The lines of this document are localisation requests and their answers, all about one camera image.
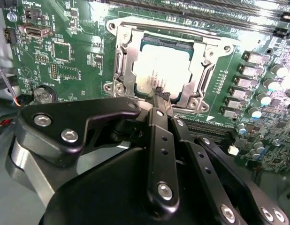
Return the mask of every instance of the black mounting arm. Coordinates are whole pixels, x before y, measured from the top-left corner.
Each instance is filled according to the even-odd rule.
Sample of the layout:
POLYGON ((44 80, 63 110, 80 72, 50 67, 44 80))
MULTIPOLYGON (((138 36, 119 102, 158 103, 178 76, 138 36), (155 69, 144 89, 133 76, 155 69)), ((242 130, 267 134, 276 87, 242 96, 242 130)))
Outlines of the black mounting arm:
POLYGON ((42 224, 289 224, 212 140, 194 141, 165 94, 147 101, 146 110, 125 97, 21 110, 6 166, 47 206, 42 224), (77 174, 81 155, 121 141, 130 148, 77 174))

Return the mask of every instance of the silver screw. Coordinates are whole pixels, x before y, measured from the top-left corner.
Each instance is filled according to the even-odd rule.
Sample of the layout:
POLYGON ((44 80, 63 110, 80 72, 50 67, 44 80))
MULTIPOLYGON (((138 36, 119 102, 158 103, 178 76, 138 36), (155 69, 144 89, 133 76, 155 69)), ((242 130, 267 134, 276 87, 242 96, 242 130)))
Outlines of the silver screw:
POLYGON ((173 196, 171 188, 167 184, 159 184, 158 185, 158 193, 166 201, 171 200, 171 198, 173 196))
POLYGON ((183 122, 181 120, 177 120, 177 123, 180 125, 180 126, 183 126, 183 122))
POLYGON ((206 143, 206 144, 210 144, 210 141, 208 139, 206 139, 205 137, 203 138, 203 141, 206 143))
POLYGON ((231 223, 233 224, 235 222, 235 215, 233 211, 227 207, 226 205, 221 205, 221 212, 224 215, 224 217, 231 223))
POLYGON ((35 124, 41 127, 47 127, 52 123, 52 120, 45 115, 38 115, 33 119, 33 121, 35 122, 35 124))
POLYGON ((14 12, 9 12, 9 13, 7 14, 6 18, 7 18, 10 22, 13 22, 13 23, 17 22, 17 20, 18 20, 17 14, 14 13, 14 12))
POLYGON ((279 146, 281 146, 282 142, 280 139, 275 139, 275 140, 273 140, 272 144, 276 147, 279 147, 279 146))
POLYGON ((285 222, 285 218, 283 217, 283 215, 279 211, 277 211, 276 209, 273 209, 273 212, 275 213, 275 215, 279 221, 285 222))
POLYGON ((124 86, 121 83, 116 84, 115 88, 118 94, 121 94, 124 92, 124 86))
POLYGON ((61 138, 69 143, 74 143, 78 140, 78 134, 71 129, 65 129, 61 133, 61 138))
POLYGON ((189 102, 190 108, 195 108, 198 105, 198 100, 196 98, 192 98, 189 102))
POLYGON ((268 212, 265 208, 261 208, 261 209, 266 219, 270 222, 273 222, 273 216, 270 214, 270 212, 268 212))

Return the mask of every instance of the capacitor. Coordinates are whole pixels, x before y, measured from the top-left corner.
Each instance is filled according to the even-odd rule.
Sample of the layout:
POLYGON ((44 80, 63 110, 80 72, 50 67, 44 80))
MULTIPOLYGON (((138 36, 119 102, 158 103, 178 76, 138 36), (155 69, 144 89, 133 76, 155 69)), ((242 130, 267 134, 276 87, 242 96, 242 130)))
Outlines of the capacitor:
POLYGON ((264 81, 264 86, 269 91, 276 91, 276 90, 279 90, 281 85, 278 82, 276 82, 274 79, 270 78, 264 81))
POLYGON ((248 112, 251 115, 251 117, 253 117, 254 119, 258 119, 262 116, 262 113, 259 111, 257 107, 253 107, 249 109, 248 112))
POLYGON ((46 85, 37 87, 33 92, 33 96, 40 104, 53 103, 57 99, 55 91, 46 85))
POLYGON ((265 152, 265 147, 262 142, 257 142, 253 146, 257 153, 262 154, 265 152))
POLYGON ((251 154, 253 160, 258 160, 261 156, 261 154, 257 153, 257 151, 255 149, 251 149, 250 154, 251 154))
POLYGON ((289 74, 289 70, 286 67, 283 67, 281 64, 274 65, 270 71, 278 78, 283 78, 289 74))
POLYGON ((265 93, 258 94, 256 99, 261 103, 261 105, 269 105, 271 102, 271 98, 265 93))
POLYGON ((240 135, 245 135, 247 133, 244 123, 237 124, 236 130, 240 135))

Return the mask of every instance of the cable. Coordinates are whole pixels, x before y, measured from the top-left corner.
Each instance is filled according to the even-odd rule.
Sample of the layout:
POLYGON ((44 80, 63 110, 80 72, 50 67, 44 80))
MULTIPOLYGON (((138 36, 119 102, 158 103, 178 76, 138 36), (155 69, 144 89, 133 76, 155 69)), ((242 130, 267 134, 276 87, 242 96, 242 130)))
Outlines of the cable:
POLYGON ((4 83, 6 84, 11 95, 13 96, 13 100, 14 100, 15 104, 20 107, 21 105, 18 103, 17 96, 15 95, 14 89, 13 89, 12 85, 10 84, 8 78, 6 77, 6 75, 4 74, 4 72, 1 68, 0 68, 0 75, 2 76, 4 83))

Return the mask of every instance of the screw hole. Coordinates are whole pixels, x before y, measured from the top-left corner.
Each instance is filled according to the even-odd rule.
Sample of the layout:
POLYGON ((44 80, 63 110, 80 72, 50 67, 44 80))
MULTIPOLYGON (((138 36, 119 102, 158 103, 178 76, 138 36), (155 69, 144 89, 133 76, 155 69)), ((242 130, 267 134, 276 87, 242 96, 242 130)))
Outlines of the screw hole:
POLYGON ((163 116, 163 115, 164 115, 164 113, 163 113, 162 111, 160 111, 160 110, 157 110, 156 113, 157 113, 159 116, 163 116))
POLYGON ((267 53, 267 54, 271 54, 271 53, 272 53, 272 49, 271 49, 271 48, 267 49, 267 50, 266 50, 266 53, 267 53))
POLYGON ((210 169, 209 168, 205 168, 205 170, 206 170, 206 172, 208 173, 208 174, 211 174, 212 172, 210 171, 210 169))
POLYGON ((128 102, 128 106, 129 106, 130 108, 132 108, 132 109, 136 109, 136 108, 137 108, 137 106, 136 106, 135 104, 132 104, 132 103, 130 103, 130 102, 128 102))
POLYGON ((109 29, 114 30, 116 28, 116 25, 114 23, 109 24, 109 29))
POLYGON ((161 152, 166 156, 168 155, 168 151, 166 149, 161 149, 161 152))
POLYGON ((204 112, 207 111, 207 106, 204 105, 203 107, 201 107, 201 110, 204 112))
POLYGON ((106 90, 111 90, 111 86, 106 86, 105 89, 106 90))

